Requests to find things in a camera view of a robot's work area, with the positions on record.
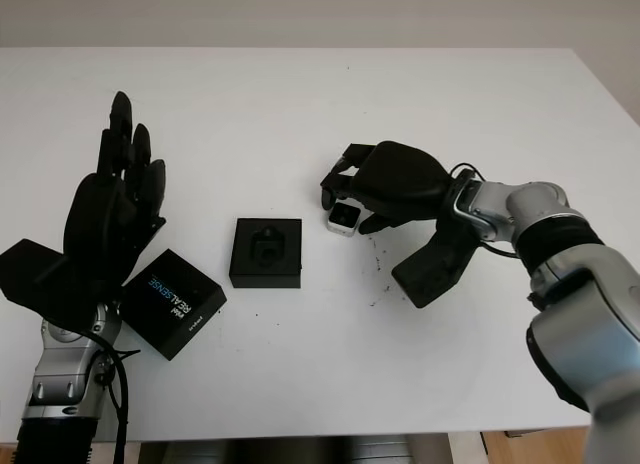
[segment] black box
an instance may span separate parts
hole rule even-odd
[[[218,284],[166,250],[125,286],[120,315],[171,360],[226,300]]]
[[[233,287],[299,288],[301,219],[238,219],[229,277]]]

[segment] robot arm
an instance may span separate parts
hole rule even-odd
[[[347,163],[359,168],[353,177],[342,174]],[[417,307],[455,285],[478,247],[510,242],[540,311],[527,331],[531,356],[561,399],[592,416],[585,461],[640,460],[640,276],[562,188],[486,182],[470,170],[454,177],[394,142],[350,146],[322,188],[325,209],[353,197],[376,213],[361,233],[436,219],[429,243],[392,271]]]
[[[124,460],[128,390],[113,343],[122,284],[164,225],[164,162],[151,162],[149,133],[132,133],[131,102],[119,92],[102,132],[98,166],[76,191],[64,252],[23,239],[0,255],[0,288],[40,314],[44,350],[18,434],[15,463],[86,463],[107,387],[121,404],[114,462]]]

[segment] white wall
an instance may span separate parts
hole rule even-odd
[[[570,47],[640,122],[640,0],[0,0],[0,45]]]

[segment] table surface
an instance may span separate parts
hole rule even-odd
[[[319,183],[349,143],[392,139],[491,180],[561,184],[640,264],[640,130],[568,50],[1,49],[0,249],[61,249],[111,100],[167,163],[170,247],[228,302],[172,361],[126,326],[129,439],[369,434],[583,425],[529,358],[535,311],[517,262],[479,250],[415,309],[391,277],[433,223],[371,237],[325,228]],[[303,220],[302,289],[233,289],[238,217]],[[39,318],[0,303],[0,441],[15,440]],[[98,438],[115,434],[105,406]]]

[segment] cable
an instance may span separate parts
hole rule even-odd
[[[123,464],[124,448],[127,443],[127,418],[129,415],[129,383],[127,382],[127,371],[122,364],[120,354],[118,354],[118,351],[116,351],[113,346],[109,344],[109,342],[91,331],[80,331],[78,332],[78,334],[91,339],[100,347],[102,347],[104,352],[109,355],[109,357],[113,361],[113,365],[116,368],[118,381],[120,382],[120,406],[117,406],[116,404],[115,394],[113,393],[111,383],[109,383],[109,395],[114,402],[114,407],[116,408],[116,416],[118,417],[118,431],[116,433],[116,448],[113,453],[113,464]]]
[[[449,176],[453,177],[453,173],[456,172],[461,167],[468,167],[469,169],[471,169],[473,172],[475,172],[478,175],[478,177],[480,178],[480,180],[482,182],[486,181],[486,179],[480,173],[478,168],[476,166],[474,166],[473,164],[469,164],[468,162],[461,162],[460,164],[456,164],[455,166],[453,166],[453,169],[451,169],[451,171],[449,172]]]
[[[128,357],[131,357],[135,354],[138,354],[140,352],[140,349],[136,349],[135,351],[119,351],[117,349],[115,349],[115,351],[120,354],[120,360],[124,361],[125,359],[127,359]],[[114,375],[109,377],[109,383],[107,384],[107,388],[109,389],[109,397],[111,398],[111,404],[113,404],[113,407],[116,409],[116,412],[120,410],[120,405],[118,404],[118,399],[116,398],[116,394],[113,391],[113,379],[115,378]]]
[[[470,164],[468,162],[461,162],[460,164],[456,164],[455,166],[453,166],[453,169],[451,169],[451,171],[449,172],[449,176],[453,177],[453,173],[456,172],[458,169],[460,169],[462,167],[467,167],[467,168],[471,169],[473,172],[476,173],[476,175],[480,178],[480,180],[482,182],[486,182],[487,181],[484,178],[484,176],[482,175],[482,173],[478,170],[478,168],[476,166],[474,166],[473,164]],[[480,241],[480,246],[482,246],[487,251],[489,251],[489,252],[491,252],[493,254],[496,254],[498,256],[508,257],[510,259],[520,259],[520,257],[515,252],[503,251],[502,249],[498,249],[496,247],[493,247],[493,246],[491,246],[490,244],[487,244],[484,241]]]
[[[480,241],[480,246],[485,248],[487,251],[497,254],[498,256],[508,257],[510,259],[520,259],[520,257],[515,252],[503,251],[502,249],[498,249],[497,247],[493,247],[487,244],[484,241]]]

